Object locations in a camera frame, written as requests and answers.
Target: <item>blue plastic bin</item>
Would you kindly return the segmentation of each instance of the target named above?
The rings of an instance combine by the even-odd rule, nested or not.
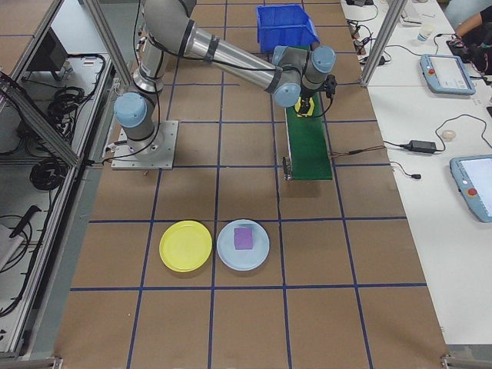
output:
[[[278,45],[309,46],[320,41],[311,18],[300,5],[258,6],[256,15],[261,52],[272,52]]]

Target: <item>light blue plate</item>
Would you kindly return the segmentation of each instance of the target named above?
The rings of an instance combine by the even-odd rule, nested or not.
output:
[[[234,229],[251,228],[253,231],[253,248],[236,250],[234,246]],[[248,219],[238,219],[227,224],[218,235],[217,252],[229,268],[236,271],[250,271],[264,262],[270,251],[268,234],[258,223]]]

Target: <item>white cup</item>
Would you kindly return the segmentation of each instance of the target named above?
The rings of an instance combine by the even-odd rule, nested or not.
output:
[[[434,32],[433,25],[422,25],[420,31],[418,32],[417,40],[425,42],[432,32]]]

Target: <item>person's hand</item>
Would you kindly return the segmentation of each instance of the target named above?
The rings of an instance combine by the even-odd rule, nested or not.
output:
[[[451,36],[451,40],[447,44],[453,48],[464,48],[463,40],[456,34]]]

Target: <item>metal pole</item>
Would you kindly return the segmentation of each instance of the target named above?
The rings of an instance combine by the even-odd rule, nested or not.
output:
[[[446,368],[456,367],[460,369],[492,369],[491,361],[461,360],[455,357],[443,357]]]
[[[407,0],[393,0],[390,3],[390,8],[387,11],[386,17],[384,17],[383,25],[379,33],[377,34],[374,47],[371,48],[371,53],[367,59],[367,63],[364,66],[361,76],[361,85],[367,87],[371,80],[374,71],[384,53],[387,43],[390,41],[393,30],[400,20],[401,13],[405,7]]]
[[[121,54],[121,50],[118,47],[118,43],[111,32],[111,28],[106,20],[106,17],[101,9],[101,4],[99,0],[85,0],[87,9],[91,14],[92,20],[94,21],[95,27],[98,29],[99,35],[111,56],[111,61],[115,65],[116,72],[120,75],[121,80],[125,86],[131,85],[131,76],[128,67],[125,64],[125,59]]]
[[[0,363],[0,369],[60,369],[63,360],[57,357],[41,360],[6,361]]]
[[[26,123],[43,139],[46,147],[53,150],[66,164],[78,166],[81,158],[73,152],[71,145],[60,136],[25,96],[2,79],[0,79],[0,88],[4,88],[10,98],[20,107]]]

